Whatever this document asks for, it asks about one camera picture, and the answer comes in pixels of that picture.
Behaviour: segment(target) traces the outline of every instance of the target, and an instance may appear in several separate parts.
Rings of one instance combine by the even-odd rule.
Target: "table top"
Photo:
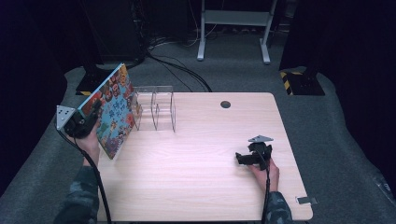
[[[250,154],[248,139],[259,134],[274,138],[267,145],[293,219],[313,216],[310,204],[295,200],[306,192],[271,93],[175,92],[174,99],[175,132],[132,131],[114,160],[101,152],[113,221],[261,220],[264,194],[235,157]],[[102,201],[98,220],[106,220]]]

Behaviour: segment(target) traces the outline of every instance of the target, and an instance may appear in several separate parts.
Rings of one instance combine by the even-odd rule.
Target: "colorful book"
[[[134,87],[125,64],[121,63],[78,107],[79,113],[86,117],[93,103],[101,101],[97,136],[99,144],[111,160],[134,127],[131,108],[133,95]]]

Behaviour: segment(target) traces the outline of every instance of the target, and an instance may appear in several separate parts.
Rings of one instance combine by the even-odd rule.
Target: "metal stand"
[[[249,11],[224,11],[224,10],[205,10],[205,0],[202,0],[201,8],[201,40],[198,48],[198,61],[204,60],[205,54],[205,24],[235,24],[235,25],[254,25],[265,26],[264,36],[260,38],[262,48],[262,60],[265,64],[270,64],[267,40],[274,17],[277,0],[273,0],[269,12],[249,12]]]

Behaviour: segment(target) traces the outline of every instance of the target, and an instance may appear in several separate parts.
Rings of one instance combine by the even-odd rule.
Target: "gray carpet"
[[[151,53],[177,58],[206,80],[213,91],[271,92],[275,96],[306,191],[319,200],[312,206],[314,217],[309,223],[396,223],[395,205],[373,180],[381,174],[346,129],[333,84],[319,74],[326,96],[288,96],[277,71],[287,36],[275,35],[269,48],[270,65],[262,62],[259,38],[229,35],[207,40],[203,62],[196,60],[198,43],[191,47],[161,45]],[[102,67],[113,69],[118,64]],[[192,91],[204,91],[186,73],[172,71]],[[189,91],[151,59],[129,73],[135,86],[172,85],[175,91]],[[85,99],[75,95],[83,75],[82,68],[65,74],[68,89],[62,105],[77,107]],[[49,124],[0,199],[0,223],[51,223],[81,162],[78,152]]]

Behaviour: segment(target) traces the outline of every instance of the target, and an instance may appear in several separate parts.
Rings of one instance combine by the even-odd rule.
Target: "metal bracket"
[[[254,138],[250,138],[248,141],[249,142],[253,142],[253,143],[270,142],[270,141],[274,141],[274,138],[258,135],[258,136],[254,137]]]
[[[62,127],[70,120],[70,118],[74,115],[76,109],[57,105],[56,106],[56,129],[60,131]]]

